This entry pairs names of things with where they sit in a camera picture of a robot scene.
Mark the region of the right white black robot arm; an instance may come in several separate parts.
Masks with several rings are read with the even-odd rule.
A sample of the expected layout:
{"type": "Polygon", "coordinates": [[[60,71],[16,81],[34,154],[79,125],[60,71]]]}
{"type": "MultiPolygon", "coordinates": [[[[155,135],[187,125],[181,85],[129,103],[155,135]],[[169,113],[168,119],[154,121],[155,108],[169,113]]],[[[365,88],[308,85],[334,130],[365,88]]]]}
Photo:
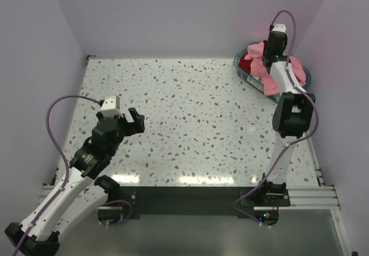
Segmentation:
{"type": "Polygon", "coordinates": [[[262,176],[263,183],[257,191],[260,204],[269,206],[279,198],[288,198],[287,173],[295,142],[300,140],[310,127],[313,106],[309,95],[296,79],[292,64],[284,50],[287,46],[285,28],[272,26],[265,40],[262,54],[263,65],[277,84],[280,98],[272,118],[276,133],[269,171],[262,176]]]}

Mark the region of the red t shirt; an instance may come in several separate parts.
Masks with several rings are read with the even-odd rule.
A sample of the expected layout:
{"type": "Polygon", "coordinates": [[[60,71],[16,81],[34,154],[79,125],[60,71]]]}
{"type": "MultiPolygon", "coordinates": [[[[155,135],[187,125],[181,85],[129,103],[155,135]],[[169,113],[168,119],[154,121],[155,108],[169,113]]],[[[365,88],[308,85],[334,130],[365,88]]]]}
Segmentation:
{"type": "Polygon", "coordinates": [[[249,56],[249,53],[243,54],[240,59],[238,66],[247,74],[251,74],[251,63],[253,59],[249,56]]]}

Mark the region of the aluminium frame rail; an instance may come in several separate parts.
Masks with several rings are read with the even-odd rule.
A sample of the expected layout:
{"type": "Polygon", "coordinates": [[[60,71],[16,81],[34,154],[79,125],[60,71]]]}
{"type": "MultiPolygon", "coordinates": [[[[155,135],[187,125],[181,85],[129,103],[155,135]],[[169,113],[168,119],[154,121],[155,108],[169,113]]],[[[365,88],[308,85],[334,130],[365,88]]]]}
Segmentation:
{"type": "MultiPolygon", "coordinates": [[[[254,190],[260,189],[263,180],[261,180],[260,184],[253,187],[254,190]]],[[[329,209],[334,210],[338,209],[338,199],[336,197],[336,192],[333,187],[314,187],[314,188],[286,188],[286,191],[289,194],[289,198],[291,201],[291,205],[289,207],[282,207],[281,209],[303,209],[303,210],[316,210],[316,209],[329,209]]],[[[94,184],[90,184],[86,189],[81,192],[77,198],[72,202],[69,208],[65,211],[62,217],[59,219],[55,226],[55,230],[60,232],[60,236],[67,233],[67,230],[72,226],[77,225],[79,221],[93,209],[98,209],[103,206],[108,201],[108,194],[104,192],[104,190],[95,186],[94,184]]],[[[263,222],[259,222],[256,218],[250,217],[245,219],[252,219],[261,226],[270,227],[272,225],[267,225],[263,222]]],[[[125,218],[122,221],[119,221],[113,224],[110,221],[101,221],[105,223],[106,226],[120,225],[129,220],[125,218]]]]}

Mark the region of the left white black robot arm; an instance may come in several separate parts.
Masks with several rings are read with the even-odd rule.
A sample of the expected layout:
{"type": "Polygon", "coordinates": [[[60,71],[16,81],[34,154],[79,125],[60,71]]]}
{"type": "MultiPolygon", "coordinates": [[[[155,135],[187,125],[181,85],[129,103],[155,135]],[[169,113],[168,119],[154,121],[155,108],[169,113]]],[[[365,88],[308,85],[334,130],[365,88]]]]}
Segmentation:
{"type": "Polygon", "coordinates": [[[60,232],[54,228],[77,196],[90,184],[101,187],[99,198],[106,205],[119,200],[119,183],[102,175],[123,139],[145,131],[145,117],[129,108],[132,121],[118,113],[106,117],[96,114],[98,121],[82,147],[67,165],[64,179],[53,188],[38,208],[20,223],[10,223],[5,234],[15,246],[14,253],[24,255],[55,255],[60,232]]]}

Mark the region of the teal plastic basket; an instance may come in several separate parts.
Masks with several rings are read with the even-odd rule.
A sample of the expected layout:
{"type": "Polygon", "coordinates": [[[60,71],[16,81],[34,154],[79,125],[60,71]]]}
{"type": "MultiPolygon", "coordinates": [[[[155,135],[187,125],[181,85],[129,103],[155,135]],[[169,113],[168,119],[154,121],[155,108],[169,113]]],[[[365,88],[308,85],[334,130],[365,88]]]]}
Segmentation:
{"type": "MultiPolygon", "coordinates": [[[[280,92],[277,83],[267,72],[266,67],[264,67],[262,63],[263,48],[263,42],[250,43],[245,49],[243,49],[234,57],[234,66],[236,67],[238,76],[242,80],[251,84],[268,98],[278,102],[280,98],[280,92]],[[251,63],[251,74],[247,74],[238,66],[240,57],[246,52],[249,53],[249,56],[253,59],[251,63]]],[[[301,64],[298,58],[291,56],[290,60],[292,63],[292,71],[296,79],[304,89],[307,89],[311,83],[310,72],[301,64]]]]}

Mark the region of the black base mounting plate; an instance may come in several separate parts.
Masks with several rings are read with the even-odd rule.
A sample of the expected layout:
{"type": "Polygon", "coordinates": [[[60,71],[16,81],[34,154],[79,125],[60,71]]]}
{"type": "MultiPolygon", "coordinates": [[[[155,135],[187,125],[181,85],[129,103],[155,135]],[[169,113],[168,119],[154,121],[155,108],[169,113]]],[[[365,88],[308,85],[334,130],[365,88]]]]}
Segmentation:
{"type": "Polygon", "coordinates": [[[142,215],[237,216],[274,225],[280,208],[290,205],[287,191],[265,187],[120,187],[109,193],[97,217],[115,224],[142,215]]]}

